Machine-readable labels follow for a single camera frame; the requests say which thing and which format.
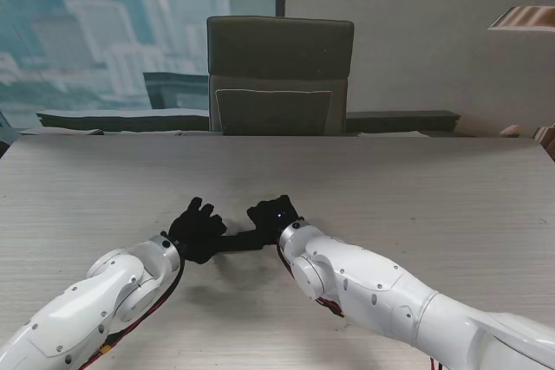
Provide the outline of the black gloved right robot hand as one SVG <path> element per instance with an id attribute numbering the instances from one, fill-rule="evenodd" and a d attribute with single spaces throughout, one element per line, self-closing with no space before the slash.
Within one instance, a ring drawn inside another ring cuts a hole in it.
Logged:
<path id="1" fill-rule="evenodd" d="M 276 244 L 281 233 L 303 218 L 297 213 L 288 195 L 260 201 L 246 211 L 263 244 Z"/>

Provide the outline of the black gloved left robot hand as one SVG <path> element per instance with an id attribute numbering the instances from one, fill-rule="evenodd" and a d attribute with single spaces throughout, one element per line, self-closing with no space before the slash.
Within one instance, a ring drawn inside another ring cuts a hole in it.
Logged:
<path id="1" fill-rule="evenodd" d="M 193 198 L 187 209 L 173 220 L 168 240 L 176 247 L 182 259 L 203 264 L 218 252 L 218 240 L 227 228 L 220 215 L 213 213 L 212 204 Z"/>

